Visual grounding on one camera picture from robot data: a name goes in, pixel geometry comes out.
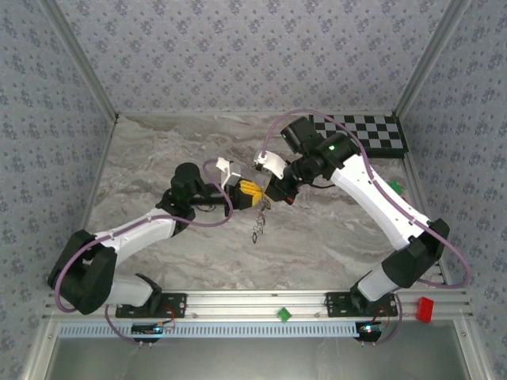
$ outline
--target metal chain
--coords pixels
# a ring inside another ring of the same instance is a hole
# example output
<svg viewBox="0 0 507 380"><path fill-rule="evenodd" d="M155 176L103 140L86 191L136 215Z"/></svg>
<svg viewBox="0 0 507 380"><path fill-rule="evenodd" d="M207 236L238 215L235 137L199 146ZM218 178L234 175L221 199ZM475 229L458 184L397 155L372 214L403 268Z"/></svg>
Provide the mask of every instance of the metal chain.
<svg viewBox="0 0 507 380"><path fill-rule="evenodd" d="M264 227L266 225L265 212L271 210L271 203L263 196L261 199L261 206L256 219L256 226L253 227L252 241L254 244L257 243L257 239L264 233Z"/></svg>

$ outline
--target patterned wallpaper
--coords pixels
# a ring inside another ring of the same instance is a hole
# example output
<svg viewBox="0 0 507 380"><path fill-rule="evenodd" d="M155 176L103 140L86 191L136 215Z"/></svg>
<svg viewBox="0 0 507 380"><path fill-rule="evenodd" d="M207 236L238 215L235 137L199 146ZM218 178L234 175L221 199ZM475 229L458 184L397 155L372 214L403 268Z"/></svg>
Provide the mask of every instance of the patterned wallpaper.
<svg viewBox="0 0 507 380"><path fill-rule="evenodd" d="M429 205L471 262L469 294L498 378L507 378L506 41L505 0L474 2L403 120Z"/></svg>
<svg viewBox="0 0 507 380"><path fill-rule="evenodd" d="M0 13L0 378L15 379L109 125L38 3Z"/></svg>
<svg viewBox="0 0 507 380"><path fill-rule="evenodd" d="M448 0L59 0L119 112L391 110Z"/></svg>

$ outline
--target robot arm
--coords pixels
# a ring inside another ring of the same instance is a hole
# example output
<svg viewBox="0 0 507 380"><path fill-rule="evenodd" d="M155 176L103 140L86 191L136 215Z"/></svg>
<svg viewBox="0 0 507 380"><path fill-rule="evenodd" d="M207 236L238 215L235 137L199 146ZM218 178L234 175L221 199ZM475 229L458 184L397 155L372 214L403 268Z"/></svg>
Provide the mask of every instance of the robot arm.
<svg viewBox="0 0 507 380"><path fill-rule="evenodd" d="M219 158L216 166L222 171L221 187L229 195L234 209L252 207L262 197L262 190L253 182L242 179L237 164ZM115 275L116 267L128 257L156 241L172 238L192 221L195 205L229 206L223 194L213 184L204 184L199 168L184 163L176 168L171 189L144 216L111 230L94 235L80 230L72 234L48 277L48 285L55 289L63 268L82 247L96 242L83 253L63 277L60 294L80 313L90 314L103 304L127 304L154 310L162 289L143 275Z"/></svg>
<svg viewBox="0 0 507 380"><path fill-rule="evenodd" d="M273 200L292 204L298 188L311 184L318 176L331 180L351 195L379 224L396 249L381 265L360 279L351 289L351 300L359 311L370 310L385 294L400 287L411 287L441 257L443 245L415 220L426 224L446 238L448 225L441 219L429 218L413 209L374 171L373 180L367 174L363 158L355 143L337 133L324 139L306 119L289 124L282 136L292 151L302 157L285 162L272 152L259 152L254 160L257 169L272 172L265 194ZM414 217L406 219L375 188L377 184L405 211Z"/></svg>

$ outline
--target yellow object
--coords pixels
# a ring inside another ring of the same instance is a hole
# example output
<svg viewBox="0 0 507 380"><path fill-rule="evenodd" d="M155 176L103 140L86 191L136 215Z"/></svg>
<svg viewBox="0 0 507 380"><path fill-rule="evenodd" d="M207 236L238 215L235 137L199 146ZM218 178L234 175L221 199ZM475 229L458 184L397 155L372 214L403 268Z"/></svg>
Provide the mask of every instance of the yellow object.
<svg viewBox="0 0 507 380"><path fill-rule="evenodd" d="M252 206L255 206L262 199L262 189L251 180L240 180L239 189L243 194L252 196Z"/></svg>

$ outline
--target small green cube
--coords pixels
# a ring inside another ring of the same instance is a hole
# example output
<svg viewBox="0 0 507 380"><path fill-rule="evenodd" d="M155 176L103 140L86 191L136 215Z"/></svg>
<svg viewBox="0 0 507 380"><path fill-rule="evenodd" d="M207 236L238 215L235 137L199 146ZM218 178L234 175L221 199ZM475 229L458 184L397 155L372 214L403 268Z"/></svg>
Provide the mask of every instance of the small green cube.
<svg viewBox="0 0 507 380"><path fill-rule="evenodd" d="M288 312L288 310L285 309L284 307L282 307L278 311L278 313L276 313L276 315L282 320L282 323L285 323L286 321L288 321L292 317L292 314L290 314Z"/></svg>
<svg viewBox="0 0 507 380"><path fill-rule="evenodd" d="M391 182L389 182L389 186L391 186L391 188L393 190L395 190L396 194L398 194L399 196L401 194L403 194L402 186L398 182L396 182L395 180L392 180Z"/></svg>

